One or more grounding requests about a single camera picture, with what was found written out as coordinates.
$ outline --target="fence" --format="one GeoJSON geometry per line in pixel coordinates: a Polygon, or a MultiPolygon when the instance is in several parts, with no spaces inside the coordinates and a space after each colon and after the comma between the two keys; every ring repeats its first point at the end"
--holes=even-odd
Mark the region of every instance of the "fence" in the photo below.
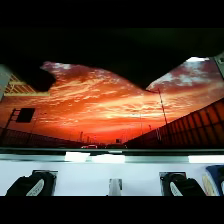
{"type": "Polygon", "coordinates": [[[85,145],[82,142],[69,141],[65,139],[53,138],[43,135],[30,134],[27,132],[7,129],[4,138],[1,140],[1,146],[10,147],[66,147],[80,148],[85,145]]]}
{"type": "Polygon", "coordinates": [[[223,148],[224,98],[125,144],[128,148],[223,148]]]}

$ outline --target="sky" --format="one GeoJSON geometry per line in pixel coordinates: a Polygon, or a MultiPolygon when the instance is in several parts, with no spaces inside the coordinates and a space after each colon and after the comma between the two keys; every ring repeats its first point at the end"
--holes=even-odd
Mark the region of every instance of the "sky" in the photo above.
{"type": "MultiPolygon", "coordinates": [[[[36,108],[32,122],[11,122],[10,129],[70,140],[79,140],[83,132],[84,140],[89,136],[97,142],[125,142],[165,124],[159,94],[141,90],[117,74],[53,62],[45,62],[43,69],[57,79],[50,96],[3,97],[1,127],[13,108],[22,107],[36,108]]],[[[147,89],[158,88],[168,122],[224,97],[223,78],[210,60],[188,60],[147,89]]]]}

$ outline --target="car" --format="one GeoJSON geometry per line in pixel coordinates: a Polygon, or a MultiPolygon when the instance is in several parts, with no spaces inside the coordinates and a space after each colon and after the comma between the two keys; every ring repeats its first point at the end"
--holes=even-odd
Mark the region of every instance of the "car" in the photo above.
{"type": "Polygon", "coordinates": [[[105,149],[127,149],[124,144],[108,144],[105,149]]]}
{"type": "Polygon", "coordinates": [[[88,145],[87,149],[97,149],[97,145],[88,145]]]}

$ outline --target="sunset sky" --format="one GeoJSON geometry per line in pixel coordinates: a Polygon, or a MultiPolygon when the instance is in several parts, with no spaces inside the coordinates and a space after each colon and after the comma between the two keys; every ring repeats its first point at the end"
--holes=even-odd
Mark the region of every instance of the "sunset sky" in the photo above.
{"type": "MultiPolygon", "coordinates": [[[[1,127],[13,108],[22,107],[36,108],[32,122],[11,122],[10,129],[71,140],[79,139],[83,132],[85,140],[89,136],[105,143],[114,143],[116,138],[126,141],[165,124],[159,95],[116,74],[52,62],[43,68],[57,79],[50,96],[4,97],[0,102],[1,127]]],[[[158,88],[168,122],[224,97],[223,79],[210,60],[185,62],[148,87],[158,88]]]]}

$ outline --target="windshield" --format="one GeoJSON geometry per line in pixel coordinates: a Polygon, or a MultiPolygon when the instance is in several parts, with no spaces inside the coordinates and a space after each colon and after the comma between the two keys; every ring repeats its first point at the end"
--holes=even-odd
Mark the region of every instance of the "windshield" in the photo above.
{"type": "Polygon", "coordinates": [[[1,132],[13,109],[15,120],[21,108],[35,108],[31,122],[9,123],[2,146],[224,146],[224,82],[213,60],[191,58],[149,83],[148,91],[101,69],[53,62],[43,69],[57,80],[47,93],[1,71],[1,132]]]}

